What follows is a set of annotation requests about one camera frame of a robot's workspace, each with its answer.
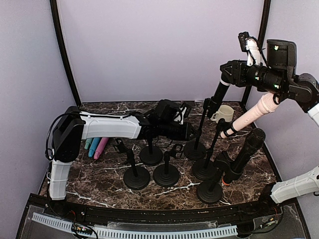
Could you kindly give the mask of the black mic stand blue mic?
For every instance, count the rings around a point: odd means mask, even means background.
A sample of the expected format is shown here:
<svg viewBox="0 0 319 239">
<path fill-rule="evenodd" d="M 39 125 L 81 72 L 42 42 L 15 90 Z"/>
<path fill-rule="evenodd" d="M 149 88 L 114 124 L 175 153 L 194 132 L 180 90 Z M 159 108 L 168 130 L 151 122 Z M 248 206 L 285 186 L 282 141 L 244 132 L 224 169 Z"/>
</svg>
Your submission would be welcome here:
<svg viewBox="0 0 319 239">
<path fill-rule="evenodd" d="M 148 166 L 158 165 L 163 159 L 162 150 L 153 144 L 153 139 L 147 139 L 148 145 L 141 149 L 139 158 L 140 161 Z"/>
</svg>

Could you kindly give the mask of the blue microphone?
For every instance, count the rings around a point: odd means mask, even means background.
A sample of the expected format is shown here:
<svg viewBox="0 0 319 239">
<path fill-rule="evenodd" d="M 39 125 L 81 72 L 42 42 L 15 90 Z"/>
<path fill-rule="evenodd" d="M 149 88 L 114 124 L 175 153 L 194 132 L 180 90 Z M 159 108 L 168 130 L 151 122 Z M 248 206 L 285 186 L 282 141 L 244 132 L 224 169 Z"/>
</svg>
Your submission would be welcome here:
<svg viewBox="0 0 319 239">
<path fill-rule="evenodd" d="M 94 154 L 95 154 L 96 149 L 97 149 L 97 147 L 98 147 L 98 145 L 100 143 L 100 140 L 101 140 L 100 137 L 93 138 L 92 143 L 91 143 L 90 148 L 89 148 L 89 153 L 88 153 L 88 156 L 90 158 L 94 157 Z"/>
</svg>

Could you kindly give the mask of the mint green microphone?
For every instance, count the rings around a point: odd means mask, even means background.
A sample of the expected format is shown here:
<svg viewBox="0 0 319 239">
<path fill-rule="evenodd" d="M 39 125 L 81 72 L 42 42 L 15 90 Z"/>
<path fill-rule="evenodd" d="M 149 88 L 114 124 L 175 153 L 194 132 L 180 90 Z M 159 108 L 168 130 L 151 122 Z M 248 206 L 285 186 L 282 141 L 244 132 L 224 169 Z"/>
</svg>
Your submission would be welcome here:
<svg viewBox="0 0 319 239">
<path fill-rule="evenodd" d="M 86 139 L 84 149 L 89 150 L 92 142 L 93 142 L 93 138 Z"/>
</svg>

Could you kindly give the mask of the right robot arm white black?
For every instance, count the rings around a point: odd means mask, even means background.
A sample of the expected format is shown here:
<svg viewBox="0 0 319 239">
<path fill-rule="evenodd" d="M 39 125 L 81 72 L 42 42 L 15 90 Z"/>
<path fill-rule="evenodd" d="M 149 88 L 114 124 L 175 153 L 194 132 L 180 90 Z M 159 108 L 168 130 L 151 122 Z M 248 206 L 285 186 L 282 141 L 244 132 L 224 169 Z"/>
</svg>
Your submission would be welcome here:
<svg viewBox="0 0 319 239">
<path fill-rule="evenodd" d="M 267 40 L 267 55 L 247 38 L 241 42 L 246 61 L 232 60 L 221 65 L 227 84 L 237 87 L 254 86 L 265 95 L 249 111 L 235 120 L 222 133 L 230 137 L 263 115 L 272 113 L 285 99 L 297 102 L 315 122 L 319 122 L 319 83 L 308 73 L 296 74 L 297 46 L 292 41 Z"/>
</svg>

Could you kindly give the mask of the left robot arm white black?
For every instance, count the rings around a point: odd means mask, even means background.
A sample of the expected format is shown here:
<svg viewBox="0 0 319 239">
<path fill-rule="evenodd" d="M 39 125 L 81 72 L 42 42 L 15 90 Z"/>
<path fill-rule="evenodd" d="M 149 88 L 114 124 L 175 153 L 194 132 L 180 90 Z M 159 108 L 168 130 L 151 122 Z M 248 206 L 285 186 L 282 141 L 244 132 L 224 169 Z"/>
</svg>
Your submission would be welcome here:
<svg viewBox="0 0 319 239">
<path fill-rule="evenodd" d="M 130 112 L 127 115 L 102 115 L 69 107 L 51 124 L 45 143 L 45 157 L 51 161 L 48 194 L 51 209 L 59 217 L 70 213 L 66 185 L 72 162 L 78 157 L 81 141 L 89 138 L 127 138 L 150 140 L 164 136 L 171 140 L 189 141 L 198 136 L 191 123 L 186 122 L 191 111 L 186 103 L 160 100 L 154 109 Z"/>
</svg>

